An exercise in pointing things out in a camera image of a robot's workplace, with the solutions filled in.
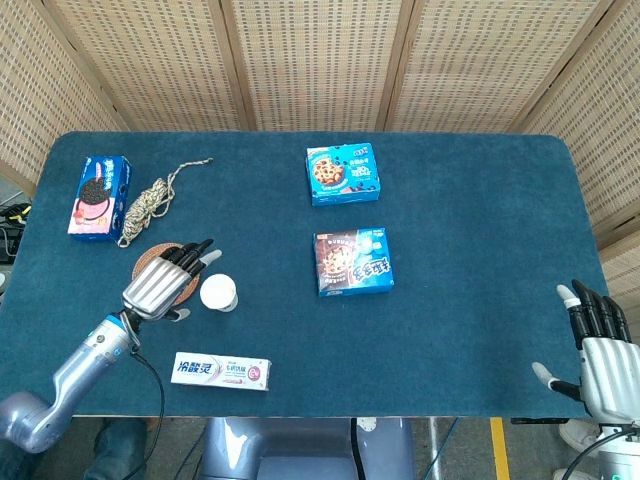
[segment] white paper cup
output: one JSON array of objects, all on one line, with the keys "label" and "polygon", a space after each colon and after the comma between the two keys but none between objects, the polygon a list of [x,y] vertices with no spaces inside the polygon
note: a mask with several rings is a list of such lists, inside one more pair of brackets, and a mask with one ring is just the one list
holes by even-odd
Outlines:
[{"label": "white paper cup", "polygon": [[200,300],[211,310],[230,312],[238,305],[236,284],[222,273],[211,275],[200,287]]}]

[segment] cookie box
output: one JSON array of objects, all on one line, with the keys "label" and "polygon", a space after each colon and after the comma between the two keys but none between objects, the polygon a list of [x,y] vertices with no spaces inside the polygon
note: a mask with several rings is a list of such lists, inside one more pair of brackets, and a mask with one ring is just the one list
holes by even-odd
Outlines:
[{"label": "cookie box", "polygon": [[386,292],[393,287],[384,228],[316,233],[313,246],[321,297]]},{"label": "cookie box", "polygon": [[120,238],[131,166],[120,155],[87,157],[67,232],[82,240]]},{"label": "cookie box", "polygon": [[370,143],[307,148],[311,204],[377,200],[380,179]]}]

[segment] logo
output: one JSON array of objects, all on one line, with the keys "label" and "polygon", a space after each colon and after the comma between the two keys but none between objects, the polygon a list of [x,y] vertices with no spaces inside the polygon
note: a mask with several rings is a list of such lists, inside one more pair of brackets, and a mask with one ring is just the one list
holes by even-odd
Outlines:
[{"label": "logo", "polygon": [[247,372],[247,376],[249,377],[249,380],[255,382],[260,378],[260,369],[258,367],[251,367]]}]

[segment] blue felt tablecloth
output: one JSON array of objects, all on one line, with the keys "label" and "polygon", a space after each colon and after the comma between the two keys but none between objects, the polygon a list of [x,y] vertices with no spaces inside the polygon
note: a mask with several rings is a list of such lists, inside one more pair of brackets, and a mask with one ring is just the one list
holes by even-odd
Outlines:
[{"label": "blue felt tablecloth", "polygon": [[[371,142],[380,200],[311,207],[305,149]],[[123,154],[129,203],[178,164],[168,215],[126,249],[66,233],[84,158]],[[320,299],[312,234],[387,228],[395,288]],[[53,398],[50,376],[120,308],[149,247],[208,236],[210,272],[238,286],[229,314],[197,295],[180,324],[143,326],[168,415],[579,416],[531,371],[579,373],[556,298],[573,277],[605,283],[570,154],[549,136],[410,133],[71,133],[53,146],[0,313],[0,398]],[[269,392],[169,383],[176,351],[268,358]],[[121,360],[80,414],[156,415],[152,377]]]}]

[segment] round coaster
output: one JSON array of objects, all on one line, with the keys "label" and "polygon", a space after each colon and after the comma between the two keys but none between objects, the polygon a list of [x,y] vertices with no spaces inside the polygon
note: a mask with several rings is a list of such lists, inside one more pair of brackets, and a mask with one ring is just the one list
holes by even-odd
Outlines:
[{"label": "round coaster", "polygon": [[[131,280],[136,278],[142,269],[146,267],[151,260],[158,257],[162,252],[164,252],[169,247],[182,247],[179,243],[161,243],[160,245],[156,245],[155,247],[151,247],[149,250],[144,252],[142,256],[138,259],[135,266],[133,267],[133,272],[131,273]],[[180,296],[173,303],[174,305],[180,305],[187,298],[189,298],[193,292],[196,291],[198,287],[198,282],[200,281],[200,275],[196,275],[196,277],[191,280],[191,283],[187,285],[184,291],[180,294]]]}]

